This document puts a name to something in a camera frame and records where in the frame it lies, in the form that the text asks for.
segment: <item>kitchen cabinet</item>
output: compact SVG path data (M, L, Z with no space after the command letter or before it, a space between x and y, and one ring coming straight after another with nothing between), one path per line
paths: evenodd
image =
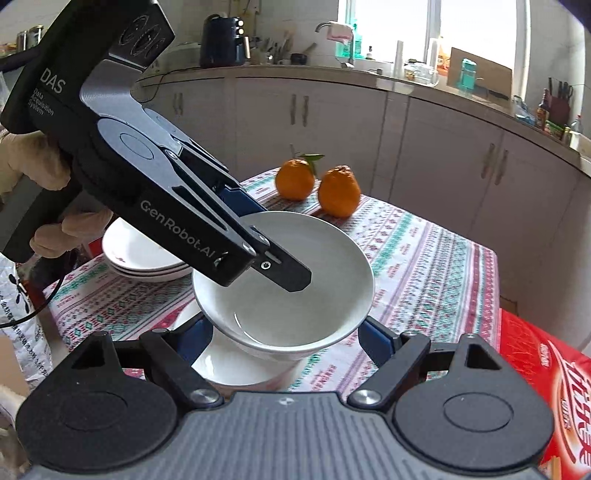
M412 98L390 203L468 236L502 132L465 113Z
M226 163L231 155L225 146L226 91L223 79L166 83L144 106L160 113Z
M496 252L504 297L519 304L579 176L552 153L504 133L491 184L468 235Z
M524 293L519 316L591 356L591 179L579 175L558 230Z
M388 92L371 196L389 201L408 111L408 95Z
M291 158L293 145L298 152L325 155L317 163L319 176L348 165L369 194L386 96L378 90L306 80L238 79L238 179L280 166Z
M304 130L297 117L297 87L298 80L236 81L238 180L281 166L291 158L290 144L305 150Z

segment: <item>countertop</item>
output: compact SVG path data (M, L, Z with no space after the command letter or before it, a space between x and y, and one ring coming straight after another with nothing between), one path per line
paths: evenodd
M406 80L393 79L361 70L345 70L332 67L252 65L216 69L188 68L165 74L147 76L139 80L132 92L138 101L146 101L155 95L159 84L188 82L191 80L265 77L318 82L343 83L359 87L395 92L409 97L445 106L466 115L496 125L560 157L565 162L591 177L591 163L581 158L576 150L563 146L557 140L518 121L508 112L485 100L468 99L455 94L455 89L428 87Z

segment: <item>human hand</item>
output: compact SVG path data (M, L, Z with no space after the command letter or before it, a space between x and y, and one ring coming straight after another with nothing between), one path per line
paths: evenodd
M61 190L70 181L70 167L57 144L42 132L8 134L0 142L0 195L11 192L23 174L47 190ZM31 248L42 257L57 258L99 237L112 216L109 209L68 215L61 223L39 227Z

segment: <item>white plate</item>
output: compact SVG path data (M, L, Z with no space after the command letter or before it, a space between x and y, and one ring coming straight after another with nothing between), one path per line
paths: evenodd
M183 264L122 218L117 218L106 230L103 252L113 265L125 270L153 272Z
M176 280L181 277L186 277L187 275L189 275L192 272L191 267L187 266L186 268L183 268L182 270L178 270L173 273L157 274L157 275L152 275L152 276L133 275L129 272L124 272L124 271L120 270L119 268L117 268L115 265L113 265L109 261L107 261L106 263L109 266L109 268L113 272L115 272L117 275L120 275L121 277L125 277L125 278L130 278L132 280L140 281L143 283L162 283L165 281L172 281L172 280Z
M126 270L125 268L118 267L117 265L113 265L108 258L105 257L105 262L112 267L117 272L121 272L126 275L130 275L131 277L159 277L161 275L168 275L171 273L177 273L181 270L191 269L186 263L181 264L179 267L169 268L167 270L158 270L154 272L138 272L135 270Z
M175 329L200 312L196 301L189 303L170 327ZM297 380L306 365L298 362L263 360L244 352L236 342L217 329L211 343L193 368L224 396L235 390L284 390Z

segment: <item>faucet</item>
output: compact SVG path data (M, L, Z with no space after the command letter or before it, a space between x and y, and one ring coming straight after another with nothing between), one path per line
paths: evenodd
M314 31L318 33L322 28L329 26L330 22L322 22L317 25ZM337 60L340 62L340 67L342 69L351 70L355 68L355 30L353 30L353 36L351 37L351 44L349 47L349 61L340 61L339 59Z

